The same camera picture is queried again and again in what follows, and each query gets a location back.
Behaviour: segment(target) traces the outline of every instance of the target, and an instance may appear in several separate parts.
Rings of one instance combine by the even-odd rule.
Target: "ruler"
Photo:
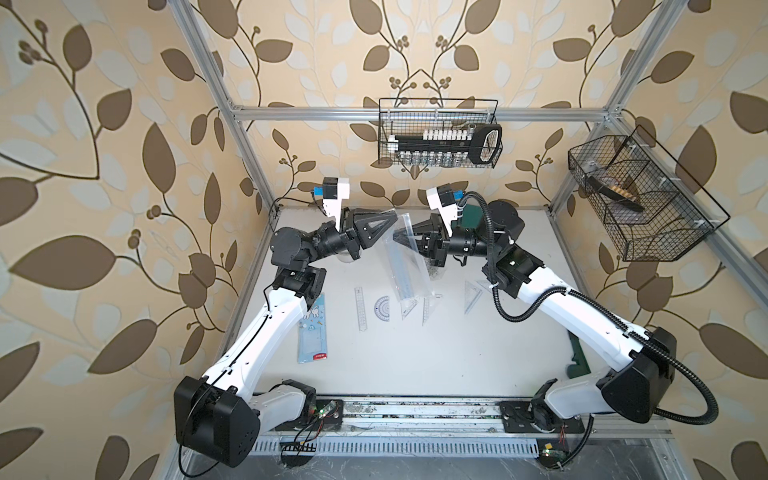
[[[362,300],[362,287],[355,287],[355,303],[357,304],[357,327],[361,332],[365,332],[368,329],[368,322],[366,321],[366,304]]]
[[[415,298],[409,298],[407,300],[404,300],[400,303],[400,307],[402,308],[402,319],[406,319],[409,313],[411,313],[411,310],[416,308],[416,305],[419,304],[419,301]]]

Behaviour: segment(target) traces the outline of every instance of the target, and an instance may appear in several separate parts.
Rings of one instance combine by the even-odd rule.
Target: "brown leaf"
[[[390,168],[392,165],[394,165],[394,163],[391,158],[380,158],[371,163],[371,167],[374,168]]]
[[[371,197],[383,198],[386,197],[384,187],[373,182],[360,182],[360,188]]]
[[[104,96],[96,106],[101,126],[110,131],[122,127],[131,113],[132,101],[131,90],[127,88]]]
[[[592,44],[583,38],[563,38],[552,44],[554,54],[562,61],[584,60],[592,49]]]
[[[240,189],[243,191],[246,197],[253,195],[253,182],[249,177],[245,177],[240,182]]]
[[[98,375],[119,372],[144,355],[156,334],[157,324],[152,320],[133,322],[101,349],[88,371]]]
[[[712,0],[688,0],[688,10],[693,13],[708,12],[712,8]]]
[[[511,184],[506,184],[505,187],[513,192],[527,192],[532,188],[532,185],[531,182],[512,182]]]
[[[704,346],[725,366],[746,376],[768,379],[768,356],[741,333],[720,323],[699,329]]]
[[[38,201],[38,187],[25,178],[0,178],[0,226],[26,214]]]
[[[157,124],[152,124],[144,137],[141,149],[144,169],[155,187],[167,194],[176,180],[176,162],[174,153],[170,151],[168,141]]]
[[[680,152],[675,174],[693,193],[709,181],[717,165],[717,149],[710,132],[700,125]]]
[[[315,162],[314,160],[310,160],[306,162],[301,162],[296,169],[300,172],[309,172],[314,170],[315,165],[317,165],[317,162]]]
[[[163,63],[176,78],[184,81],[194,80],[194,67],[187,54],[178,48],[169,48],[160,53]]]
[[[224,123],[218,117],[214,118],[214,134],[216,134],[219,150],[224,151]]]
[[[322,186],[323,185],[316,184],[315,182],[299,182],[299,184],[296,185],[296,188],[298,188],[300,192],[312,192],[315,190],[315,187]]]
[[[467,32],[477,35],[491,26],[501,3],[502,0],[478,0],[473,3],[464,17],[464,28]]]
[[[72,71],[78,71],[85,68],[91,61],[93,51],[91,50],[91,39],[88,38],[83,25],[75,25],[70,28],[64,36],[64,44],[61,46],[64,50],[64,60]]]
[[[191,309],[202,307],[208,298],[205,286],[191,273],[179,273],[179,291],[184,305]]]
[[[389,47],[386,45],[377,45],[371,48],[362,61],[362,69],[365,71],[379,71],[389,62]]]
[[[128,480],[150,480],[152,477],[152,472],[154,472],[154,467],[157,465],[157,460],[159,458],[160,454],[157,453],[144,460],[141,465],[136,467]]]
[[[205,130],[208,129],[208,116],[199,114],[192,120],[190,127],[190,141],[197,145],[205,138]]]
[[[674,283],[671,276],[654,276],[637,291],[637,304],[648,312],[657,312],[667,306]]]
[[[200,344],[205,337],[205,329],[198,325],[195,330],[192,331],[190,338],[187,339],[187,345],[184,346],[184,351],[181,353],[181,361],[179,365],[189,362],[194,357],[194,354],[200,349]]]
[[[35,342],[0,357],[0,402],[26,378],[39,354],[40,342]]]
[[[611,30],[617,37],[629,35],[639,27],[654,7],[654,0],[621,0],[611,18]]]
[[[570,107],[571,107],[570,101],[562,100],[562,101],[553,101],[552,103],[546,104],[541,108],[570,108]]]
[[[451,190],[453,190],[455,192],[459,191],[459,190],[464,191],[464,190],[467,189],[467,187],[469,187],[469,181],[468,180],[462,180],[462,181],[459,181],[459,182],[452,182],[451,183]]]
[[[453,61],[463,71],[477,71],[480,69],[478,54],[469,45],[457,46],[453,52]]]
[[[192,253],[190,265],[194,274],[203,286],[211,286],[216,281],[216,266],[214,261],[205,253]]]
[[[527,160],[518,160],[515,162],[515,166],[518,168],[518,170],[522,170],[524,172],[533,171],[533,164]]]
[[[227,259],[224,261],[224,268],[227,272],[231,272],[235,267],[235,261],[237,260],[237,240],[233,240],[230,249],[227,251]]]
[[[382,11],[371,0],[349,0],[349,10],[357,27],[368,35],[375,35],[382,29]]]
[[[237,11],[230,0],[197,0],[200,14],[208,25],[224,38],[237,33]]]
[[[26,427],[0,433],[0,468],[16,460],[43,434],[42,429]]]
[[[165,8],[167,0],[147,0],[147,6],[156,12]]]
[[[256,44],[256,56],[267,63],[280,63],[292,50],[293,44],[285,40],[262,40]]]
[[[657,261],[631,262],[627,268],[627,285],[632,290],[639,290],[656,276],[659,267]]]
[[[629,62],[632,60],[632,56],[634,55],[634,50],[631,48],[627,50],[627,53],[624,55],[624,60],[621,61],[621,68],[619,69],[619,74],[623,75],[624,70],[627,70],[627,66],[629,65]]]
[[[474,108],[475,107],[475,97],[467,98],[466,100],[462,100],[461,103],[456,105],[456,108]]]
[[[648,144],[648,147],[656,146],[656,125],[646,117],[637,117],[634,120],[635,126],[642,127],[637,129],[637,134]]]
[[[558,143],[560,143],[560,140],[563,139],[563,129],[559,128],[558,131],[554,132],[552,135],[549,136],[546,142],[544,142],[544,148],[546,150],[549,150],[550,148],[554,147]]]
[[[219,188],[219,181],[216,180],[216,174],[211,174],[208,177],[208,185],[205,187],[205,198],[203,199],[203,210],[205,210],[206,220],[211,225],[216,223],[216,220],[219,220],[221,189]]]
[[[376,133],[376,130],[367,124],[351,124],[349,128],[352,128],[352,131],[355,132],[355,135],[362,138],[365,141],[376,141],[379,138],[379,135]]]
[[[13,264],[9,272],[59,290],[82,290],[100,282],[115,262],[114,253],[82,235],[43,243]]]
[[[411,190],[397,190],[392,195],[392,203],[399,207],[400,205],[403,205],[405,202],[407,202],[410,196]]]
[[[768,272],[768,248],[755,255],[755,261]]]
[[[568,208],[568,215],[574,216],[574,212],[576,211],[576,197],[574,197],[573,194],[571,194],[570,197],[568,197],[568,202],[565,205]]]
[[[96,465],[96,480],[118,480],[125,473],[130,457],[128,442],[118,435],[110,435]]]
[[[694,55],[687,51],[672,51],[659,60],[650,73],[650,79],[663,84],[681,76],[694,60]]]
[[[768,130],[768,101],[764,98],[732,92],[730,114],[742,130],[751,134]]]
[[[608,275],[611,275],[616,270],[614,258],[602,242],[600,242],[598,247],[598,259],[600,260],[600,266],[603,267],[603,271]]]
[[[500,202],[507,202],[508,204],[512,205],[514,208],[520,207],[520,205],[518,205],[518,203],[516,201],[514,201],[514,200],[509,200],[509,199],[506,199],[506,198],[499,198],[498,201],[500,201]]]
[[[210,53],[214,56],[214,61],[216,62],[216,66],[219,69],[219,75],[224,75],[224,62],[221,60],[221,54],[218,50],[214,50]]]
[[[760,444],[747,440],[733,447],[730,464],[739,480],[768,478],[768,462]]]
[[[288,144],[288,140],[286,140],[285,136],[281,134],[278,130],[275,130],[275,129],[272,130],[272,140],[274,140],[277,146],[282,148],[283,150],[288,150],[290,148],[290,145]]]
[[[701,480],[726,480],[725,476],[718,472],[717,468],[714,468],[703,460],[694,458],[694,465],[699,472]]]

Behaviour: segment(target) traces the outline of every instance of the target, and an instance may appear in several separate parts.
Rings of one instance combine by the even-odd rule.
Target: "leaf pattern wallpaper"
[[[600,108],[660,1],[191,0],[233,100]]]
[[[624,109],[627,121],[650,132],[651,146],[661,142],[678,157],[685,170],[669,167],[688,187],[703,184],[731,213],[723,229],[766,271],[767,99],[768,5],[691,0]],[[768,477],[766,312],[706,244],[674,263],[627,263],[583,191],[558,219],[591,293],[635,323],[671,331],[677,357],[717,397],[715,423],[671,423],[693,475]],[[676,380],[661,407],[693,415],[703,403]]]
[[[165,2],[0,1],[0,477],[148,479],[266,233]]]

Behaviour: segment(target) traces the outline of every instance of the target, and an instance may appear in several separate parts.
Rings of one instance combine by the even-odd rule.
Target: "white table surface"
[[[413,223],[429,217],[429,210],[410,211]],[[568,265],[544,211],[520,210],[525,222],[518,242],[541,258],[566,282],[574,285]],[[315,230],[327,219],[317,210],[285,209],[278,227]],[[567,330],[543,313],[522,323],[505,322],[493,299],[483,292],[464,314],[465,281],[483,278],[485,259],[470,258],[467,266],[449,258],[442,278],[434,282],[442,294],[434,313],[422,325],[422,303],[402,319],[389,281],[383,250],[377,244],[362,250],[362,258],[342,263],[334,257],[313,263],[327,269],[326,295],[328,358],[299,364],[298,326],[270,360],[257,385],[265,392],[284,379],[313,386],[318,393],[394,396],[532,396],[547,380],[566,379],[573,349]],[[248,306],[244,329],[264,304],[262,290],[277,268],[268,254]],[[354,287],[361,286],[368,329],[358,328]],[[390,321],[373,312],[375,301],[389,295]],[[528,306],[502,293],[510,314]],[[604,362],[584,345],[593,371]]]

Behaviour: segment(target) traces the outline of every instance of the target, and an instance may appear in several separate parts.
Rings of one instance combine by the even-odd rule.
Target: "black wire basket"
[[[652,138],[638,126],[631,135],[606,135],[568,151],[568,169],[581,195],[589,200],[624,261],[679,260],[730,219],[655,139],[652,144],[674,160],[675,174],[652,160],[648,153]],[[703,212],[694,198],[704,200],[712,211]]]
[[[379,164],[493,168],[502,153],[496,100],[379,99]]]

